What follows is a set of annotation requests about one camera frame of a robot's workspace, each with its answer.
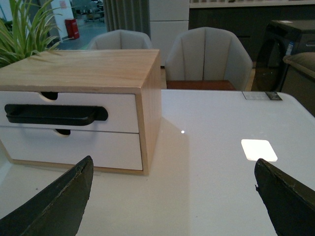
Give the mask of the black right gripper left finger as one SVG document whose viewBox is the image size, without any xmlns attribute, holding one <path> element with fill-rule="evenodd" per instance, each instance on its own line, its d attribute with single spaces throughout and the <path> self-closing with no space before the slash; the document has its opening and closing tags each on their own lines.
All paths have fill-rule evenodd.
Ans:
<svg viewBox="0 0 315 236">
<path fill-rule="evenodd" d="M 90 197 L 94 164 L 86 156 L 0 220 L 2 236 L 74 236 Z"/>
</svg>

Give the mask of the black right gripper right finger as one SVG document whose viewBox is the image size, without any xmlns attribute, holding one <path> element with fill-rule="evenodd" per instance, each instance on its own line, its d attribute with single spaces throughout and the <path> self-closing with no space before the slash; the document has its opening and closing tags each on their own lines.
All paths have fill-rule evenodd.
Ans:
<svg viewBox="0 0 315 236">
<path fill-rule="evenodd" d="M 254 167 L 259 193 L 279 236 L 315 234 L 315 191 L 260 158 Z"/>
</svg>

